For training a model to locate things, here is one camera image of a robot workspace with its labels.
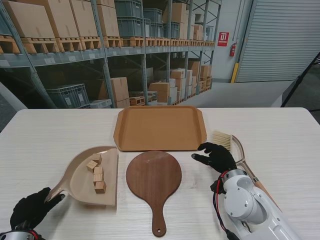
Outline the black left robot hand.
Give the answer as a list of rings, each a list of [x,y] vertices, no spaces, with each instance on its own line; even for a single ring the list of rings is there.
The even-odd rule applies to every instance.
[[[45,187],[22,198],[13,209],[10,218],[11,229],[28,230],[38,226],[48,212],[65,198],[64,194],[58,194],[52,200],[46,201],[50,191],[49,187]]]

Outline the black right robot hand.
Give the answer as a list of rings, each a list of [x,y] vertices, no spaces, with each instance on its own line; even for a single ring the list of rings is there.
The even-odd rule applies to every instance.
[[[224,173],[237,169],[232,154],[222,145],[205,142],[199,145],[198,151],[204,151],[208,156],[193,153],[191,157],[207,166],[210,166],[218,173]]]

